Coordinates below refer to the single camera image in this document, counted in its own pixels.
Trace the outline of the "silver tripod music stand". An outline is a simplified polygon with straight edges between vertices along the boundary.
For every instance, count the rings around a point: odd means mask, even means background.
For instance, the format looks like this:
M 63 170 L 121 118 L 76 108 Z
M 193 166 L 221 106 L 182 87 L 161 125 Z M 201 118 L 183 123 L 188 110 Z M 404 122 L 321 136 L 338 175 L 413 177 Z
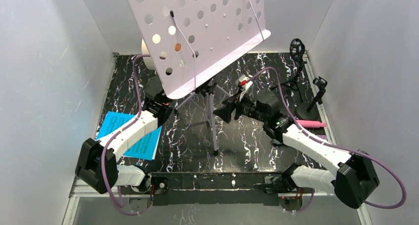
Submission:
M 170 99 L 270 37 L 264 0 L 127 0 Z

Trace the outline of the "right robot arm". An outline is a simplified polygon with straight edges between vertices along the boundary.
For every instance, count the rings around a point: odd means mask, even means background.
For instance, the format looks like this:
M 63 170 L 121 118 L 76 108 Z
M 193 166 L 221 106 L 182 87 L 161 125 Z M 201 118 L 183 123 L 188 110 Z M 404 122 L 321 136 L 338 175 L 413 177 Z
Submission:
M 269 137 L 306 154 L 324 167 L 321 170 L 303 165 L 290 166 L 282 174 L 284 185 L 331 193 L 353 209 L 365 203 L 379 186 L 375 168 L 369 158 L 328 147 L 326 141 L 305 131 L 289 116 L 280 112 L 281 102 L 274 92 L 265 90 L 259 99 L 252 101 L 247 93 L 239 91 L 222 104 L 213 113 L 226 123 L 240 116 L 261 121 Z

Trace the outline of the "pink microphone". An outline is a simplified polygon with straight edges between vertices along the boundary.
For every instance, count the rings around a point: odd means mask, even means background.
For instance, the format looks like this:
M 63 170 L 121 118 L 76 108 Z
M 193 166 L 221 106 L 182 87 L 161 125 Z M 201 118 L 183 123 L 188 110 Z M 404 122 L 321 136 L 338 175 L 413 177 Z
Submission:
M 326 123 L 320 121 L 297 120 L 297 122 L 304 128 L 324 128 Z

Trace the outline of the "blue sheet music page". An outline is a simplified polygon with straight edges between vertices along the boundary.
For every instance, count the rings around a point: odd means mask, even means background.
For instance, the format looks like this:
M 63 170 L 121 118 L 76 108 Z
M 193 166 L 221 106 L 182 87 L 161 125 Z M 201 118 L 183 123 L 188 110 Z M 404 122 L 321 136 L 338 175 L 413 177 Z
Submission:
M 100 145 L 105 146 L 107 141 L 114 134 L 114 131 L 121 130 L 125 124 L 133 121 L 134 117 L 135 115 L 109 111 L 104 118 L 96 138 L 100 141 Z M 136 143 L 129 142 L 127 146 L 116 148 L 116 146 L 123 141 L 122 137 L 119 135 L 116 139 L 112 140 L 108 149 L 112 148 L 114 150 L 117 159 L 124 156 L 143 160 L 153 160 L 155 159 L 161 130 L 162 128 L 159 127 L 143 136 Z

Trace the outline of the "black round-base mic stand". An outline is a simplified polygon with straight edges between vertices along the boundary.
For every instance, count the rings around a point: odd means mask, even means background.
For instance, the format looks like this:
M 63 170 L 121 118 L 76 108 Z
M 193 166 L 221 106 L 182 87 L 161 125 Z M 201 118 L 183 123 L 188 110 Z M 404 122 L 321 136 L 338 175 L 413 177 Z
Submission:
M 314 78 L 313 84 L 319 88 L 315 97 L 310 102 L 302 102 L 298 104 L 295 108 L 295 115 L 300 120 L 317 121 L 320 118 L 316 105 L 323 104 L 322 97 L 326 93 L 326 86 L 328 82 L 324 78 L 318 76 Z

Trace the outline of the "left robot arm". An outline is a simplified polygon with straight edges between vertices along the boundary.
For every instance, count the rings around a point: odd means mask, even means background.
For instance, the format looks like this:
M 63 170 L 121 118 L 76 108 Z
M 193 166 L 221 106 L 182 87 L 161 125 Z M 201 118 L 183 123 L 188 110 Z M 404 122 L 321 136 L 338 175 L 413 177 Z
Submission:
M 135 143 L 149 135 L 171 115 L 169 99 L 158 76 L 147 81 L 141 113 L 110 134 L 82 144 L 75 175 L 98 193 L 114 186 L 149 187 L 151 175 L 140 166 L 118 165 L 118 160 Z

